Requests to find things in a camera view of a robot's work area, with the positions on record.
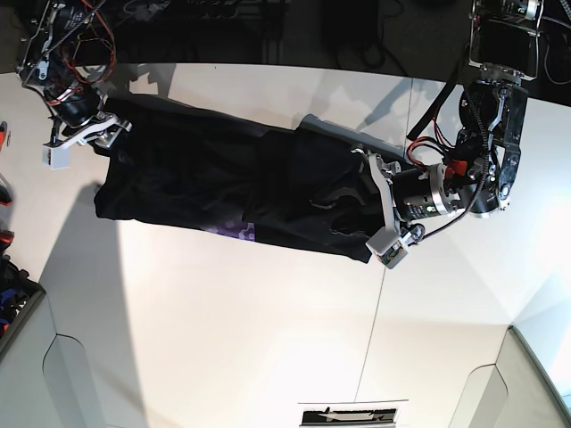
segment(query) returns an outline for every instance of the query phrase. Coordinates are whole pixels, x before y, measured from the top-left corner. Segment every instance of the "robotic hand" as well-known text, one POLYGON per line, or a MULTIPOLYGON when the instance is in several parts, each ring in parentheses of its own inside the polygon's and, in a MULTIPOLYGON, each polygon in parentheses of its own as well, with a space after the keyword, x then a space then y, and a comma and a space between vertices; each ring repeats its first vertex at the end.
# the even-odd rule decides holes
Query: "robotic hand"
POLYGON ((69 166, 67 149, 72 145, 109 149, 120 132, 131 129, 127 121, 103 111, 103 97, 94 87, 111 75, 115 64, 113 35, 98 12, 105 1, 91 5, 87 0, 48 0, 41 19, 33 20, 37 31, 17 70, 22 86, 38 93, 50 111, 54 124, 44 145, 44 163, 52 169, 69 166), (105 37, 99 36, 102 31, 105 37), (98 38, 110 52, 105 72, 93 81, 73 66, 85 35, 98 38))
POLYGON ((541 16, 542 0, 475 0, 466 56, 407 136, 412 142, 408 161, 416 168, 401 172, 398 163, 386 165, 378 154, 369 153, 385 227, 368 241, 368 247, 389 268, 408 254, 411 245, 443 231, 469 212, 485 218, 508 207, 521 157, 527 104, 521 81, 537 77, 541 16), (466 64, 479 69, 480 77, 470 85, 463 75, 466 64), (450 144, 436 120, 458 80, 464 87, 459 102, 463 128, 456 144, 450 144), (419 136, 431 121, 435 138, 419 136), (413 152, 420 146, 439 152, 443 162, 425 165, 415 159, 413 152), (427 235, 423 225, 412 223, 452 214, 458 215, 427 235))

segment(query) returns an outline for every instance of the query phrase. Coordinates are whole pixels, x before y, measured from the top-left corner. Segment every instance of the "white tabletop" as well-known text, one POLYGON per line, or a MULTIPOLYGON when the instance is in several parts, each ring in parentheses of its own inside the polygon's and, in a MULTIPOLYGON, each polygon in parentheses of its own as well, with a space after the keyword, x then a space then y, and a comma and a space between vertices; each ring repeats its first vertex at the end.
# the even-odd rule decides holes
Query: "white tabletop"
MULTIPOLYGON (((156 91, 146 78, 132 90, 156 91)), ((407 129, 441 85, 186 64, 169 97, 284 128, 312 113, 404 151, 407 129)), ((0 118, 12 128, 0 153, 15 193, 4 212, 16 233, 8 252, 32 277, 44 272, 55 328, 86 347, 108 424, 232 417, 244 428, 291 427, 300 402, 409 399, 403 424, 446 427, 469 373, 495 361, 507 325, 563 258, 569 232, 550 219, 570 201, 565 107, 530 101, 507 212, 467 218, 385 272, 374 260, 97 219, 86 186, 104 181, 106 159, 74 147, 70 169, 46 169, 45 107, 14 75, 0 76, 0 89, 0 118)), ((459 89, 441 112, 449 139, 458 98, 459 89)))

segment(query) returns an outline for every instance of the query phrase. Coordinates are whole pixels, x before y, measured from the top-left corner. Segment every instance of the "white table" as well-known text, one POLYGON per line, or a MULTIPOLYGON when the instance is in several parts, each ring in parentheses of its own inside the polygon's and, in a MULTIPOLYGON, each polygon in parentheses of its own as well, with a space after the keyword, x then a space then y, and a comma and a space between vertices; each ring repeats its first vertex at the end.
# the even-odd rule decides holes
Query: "white table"
MULTIPOLYGON (((312 113, 404 151, 407 129, 441 86, 187 64, 169 97, 284 128, 312 113)), ((104 181, 106 160, 74 147, 70 169, 42 167, 45 107, 15 76, 0 76, 0 89, 0 117, 12 127, 0 154, 15 192, 9 253, 33 277, 44 272, 55 329, 85 346, 109 425, 231 418, 244 428, 291 427, 299 402, 409 399, 402 424, 447 427, 470 372, 495 361, 509 323, 562 261, 569 232, 549 219, 571 193, 561 177, 568 108, 530 101, 507 212, 467 218, 385 272, 376 262, 97 219, 92 191, 78 194, 104 181)), ((132 89, 156 90, 145 76, 132 89)), ((441 113, 449 139, 458 97, 441 113)))

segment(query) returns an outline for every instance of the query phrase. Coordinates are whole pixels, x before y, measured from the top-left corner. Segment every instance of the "black cloth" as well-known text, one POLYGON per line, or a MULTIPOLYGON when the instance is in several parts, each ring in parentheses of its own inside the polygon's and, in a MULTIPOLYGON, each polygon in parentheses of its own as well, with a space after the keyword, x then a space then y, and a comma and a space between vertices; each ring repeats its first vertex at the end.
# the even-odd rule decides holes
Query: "black cloth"
POLYGON ((368 261, 382 207, 347 142, 175 107, 107 102, 133 129, 109 152, 98 217, 199 230, 238 220, 259 243, 368 261))

